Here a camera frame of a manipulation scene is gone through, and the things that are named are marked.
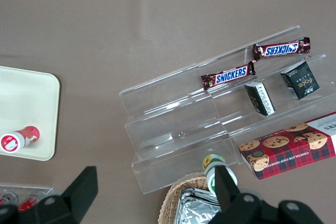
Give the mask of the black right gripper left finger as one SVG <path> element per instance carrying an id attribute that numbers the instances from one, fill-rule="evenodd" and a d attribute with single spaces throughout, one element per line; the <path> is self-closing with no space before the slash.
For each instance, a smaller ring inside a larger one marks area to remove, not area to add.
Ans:
<path id="1" fill-rule="evenodd" d="M 97 168 L 87 166 L 61 195 L 23 212 L 15 205 L 1 206 L 1 223 L 81 223 L 97 194 Z"/>

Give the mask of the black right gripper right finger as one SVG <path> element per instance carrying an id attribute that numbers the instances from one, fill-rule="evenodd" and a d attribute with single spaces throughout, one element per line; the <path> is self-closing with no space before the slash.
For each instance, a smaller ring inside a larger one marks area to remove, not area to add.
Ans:
<path id="1" fill-rule="evenodd" d="M 306 204 L 283 200 L 273 207 L 252 193 L 242 193 L 224 166 L 215 167 L 215 193 L 221 207 L 210 223 L 322 223 Z"/>

